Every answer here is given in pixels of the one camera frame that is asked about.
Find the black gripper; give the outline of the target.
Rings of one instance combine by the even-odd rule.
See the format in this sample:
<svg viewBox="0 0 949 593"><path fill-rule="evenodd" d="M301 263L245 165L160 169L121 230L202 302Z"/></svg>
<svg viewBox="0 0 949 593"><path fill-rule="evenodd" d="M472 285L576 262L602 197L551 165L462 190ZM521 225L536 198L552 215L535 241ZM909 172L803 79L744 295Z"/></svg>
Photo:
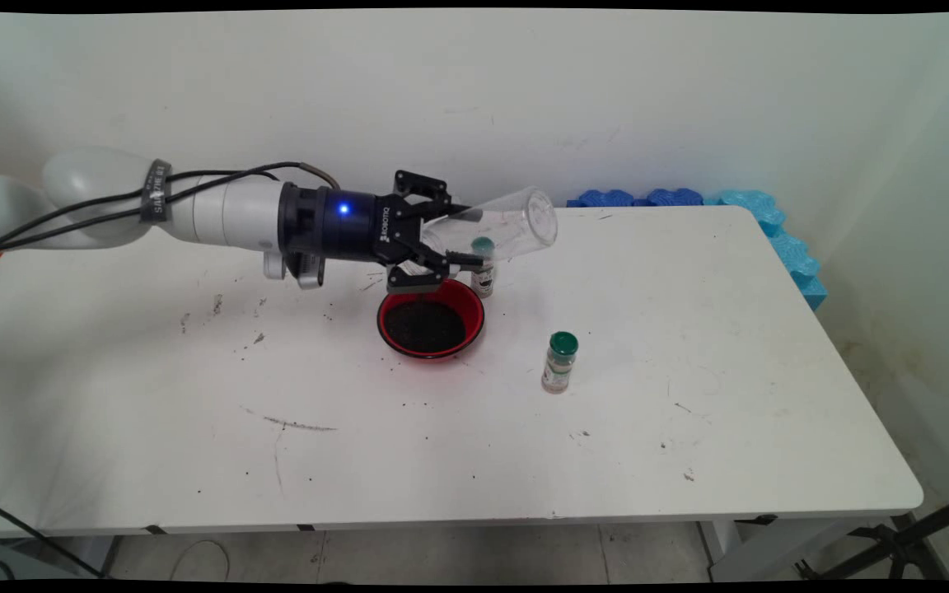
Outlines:
<svg viewBox="0 0 949 593"><path fill-rule="evenodd" d="M374 195L286 183L278 203L278 247L287 266L302 256L385 265L388 294L433 293L484 256L436 250L419 240L421 222L470 207L453 203L444 180L399 170L395 194Z"/></svg>

